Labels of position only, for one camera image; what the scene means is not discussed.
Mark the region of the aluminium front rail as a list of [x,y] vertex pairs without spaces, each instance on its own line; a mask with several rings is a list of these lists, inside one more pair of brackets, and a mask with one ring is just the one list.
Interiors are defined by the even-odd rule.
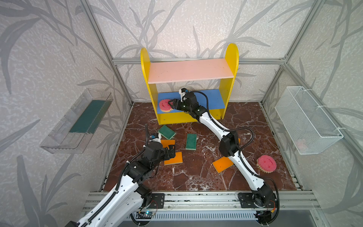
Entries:
[[[164,192],[162,201],[153,201],[157,211],[237,211],[258,210],[253,202],[240,202],[237,191]],[[280,191],[280,210],[320,210],[312,191]]]

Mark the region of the orange sponge upper left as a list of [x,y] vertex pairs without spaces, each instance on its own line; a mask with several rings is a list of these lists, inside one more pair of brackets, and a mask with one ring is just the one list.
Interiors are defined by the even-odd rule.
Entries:
[[175,145],[175,140],[161,140],[164,148],[169,148],[169,145]]

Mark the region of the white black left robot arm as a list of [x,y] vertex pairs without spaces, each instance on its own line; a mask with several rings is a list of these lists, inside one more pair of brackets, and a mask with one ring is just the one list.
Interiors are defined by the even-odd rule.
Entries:
[[154,169],[163,161],[175,158],[175,144],[164,147],[161,140],[143,146],[119,175],[115,187],[79,221],[69,221],[67,227],[117,227],[135,210],[151,203],[152,191],[143,186]]

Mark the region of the clear plastic wall bin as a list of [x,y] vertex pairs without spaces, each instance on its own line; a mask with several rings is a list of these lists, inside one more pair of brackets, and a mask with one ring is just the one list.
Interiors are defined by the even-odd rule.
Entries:
[[70,129],[92,100],[110,100],[113,102],[113,96],[109,91],[85,89],[54,129],[42,141],[40,147],[52,154],[82,154],[94,134],[71,133]]

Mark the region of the orange sponge centre right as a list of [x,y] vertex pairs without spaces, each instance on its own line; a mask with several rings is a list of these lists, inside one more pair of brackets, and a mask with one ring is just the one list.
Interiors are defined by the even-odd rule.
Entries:
[[218,173],[221,173],[233,166],[234,163],[228,157],[222,157],[212,163]]

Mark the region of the pink smiley sponge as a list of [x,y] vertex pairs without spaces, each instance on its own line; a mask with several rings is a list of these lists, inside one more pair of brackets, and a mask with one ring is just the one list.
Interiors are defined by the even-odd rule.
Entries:
[[269,155],[260,156],[256,165],[264,173],[272,173],[277,169],[275,160]]
[[159,102],[159,109],[163,113],[169,113],[173,110],[173,108],[169,105],[170,99],[163,99]]

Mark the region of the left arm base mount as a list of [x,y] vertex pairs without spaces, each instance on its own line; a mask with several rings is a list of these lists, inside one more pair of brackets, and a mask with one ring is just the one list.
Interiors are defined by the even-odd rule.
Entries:
[[151,193],[143,199],[141,208],[162,209],[164,207],[164,202],[164,193]]

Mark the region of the green sponge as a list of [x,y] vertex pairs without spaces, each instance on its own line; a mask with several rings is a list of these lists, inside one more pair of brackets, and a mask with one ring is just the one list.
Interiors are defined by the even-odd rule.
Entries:
[[187,140],[186,140],[186,150],[196,150],[197,147],[197,138],[198,136],[196,134],[187,134]]
[[171,140],[176,135],[176,132],[174,132],[172,129],[167,127],[166,125],[163,125],[159,130],[158,133],[160,133],[163,137],[165,137],[167,140]]

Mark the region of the yellow shelf with coloured boards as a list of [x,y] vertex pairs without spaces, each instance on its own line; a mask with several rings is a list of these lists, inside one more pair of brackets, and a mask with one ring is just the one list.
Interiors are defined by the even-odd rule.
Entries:
[[140,61],[145,83],[160,125],[195,121],[183,111],[164,112],[160,109],[159,103],[162,100],[180,97],[178,92],[158,92],[157,85],[165,83],[218,79],[220,81],[218,89],[203,90],[203,93],[208,96],[211,115],[217,120],[225,117],[239,66],[239,51],[236,44],[229,44],[224,58],[166,62],[151,62],[147,49],[142,48]]

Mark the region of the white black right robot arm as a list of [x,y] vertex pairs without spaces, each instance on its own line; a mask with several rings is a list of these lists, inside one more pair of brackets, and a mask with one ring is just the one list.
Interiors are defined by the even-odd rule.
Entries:
[[[181,89],[180,96],[180,99],[168,101],[168,105],[174,110],[189,114],[210,129],[220,140],[219,151],[222,156],[232,161],[247,181],[253,195],[253,203],[259,208],[265,208],[270,202],[274,202],[275,209],[278,211],[279,193],[275,181],[258,175],[242,153],[243,149],[255,138],[253,130],[249,127],[228,129],[223,126],[211,115],[208,96],[201,91]],[[242,146],[238,141],[239,130],[247,130],[251,133],[251,138]]]

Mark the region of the orange sponge lower left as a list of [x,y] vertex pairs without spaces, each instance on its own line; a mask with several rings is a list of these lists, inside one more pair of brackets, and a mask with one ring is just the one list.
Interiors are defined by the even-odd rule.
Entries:
[[182,152],[176,152],[174,158],[164,161],[165,166],[174,165],[174,164],[181,164],[181,163],[183,163]]

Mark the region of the orange sponge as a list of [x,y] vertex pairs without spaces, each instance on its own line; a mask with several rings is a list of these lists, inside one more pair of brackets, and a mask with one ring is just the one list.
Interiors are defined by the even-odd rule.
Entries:
[[218,173],[221,173],[233,166],[234,163],[228,157],[222,157],[212,163]]
[[174,158],[164,161],[165,166],[174,165],[174,164],[181,164],[181,163],[183,163],[182,152],[176,152]]
[[175,145],[175,140],[161,140],[164,148],[169,148],[169,145]]

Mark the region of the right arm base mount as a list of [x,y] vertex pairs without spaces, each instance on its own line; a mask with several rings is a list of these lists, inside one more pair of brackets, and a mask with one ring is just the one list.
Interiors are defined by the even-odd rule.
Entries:
[[268,186],[263,186],[251,193],[238,193],[238,200],[241,208],[277,208],[278,199],[273,190]]

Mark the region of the green pad in clear bin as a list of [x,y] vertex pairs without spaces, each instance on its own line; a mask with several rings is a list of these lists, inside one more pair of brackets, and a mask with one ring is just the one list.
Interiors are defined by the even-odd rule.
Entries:
[[112,101],[92,100],[70,129],[71,133],[94,134]]

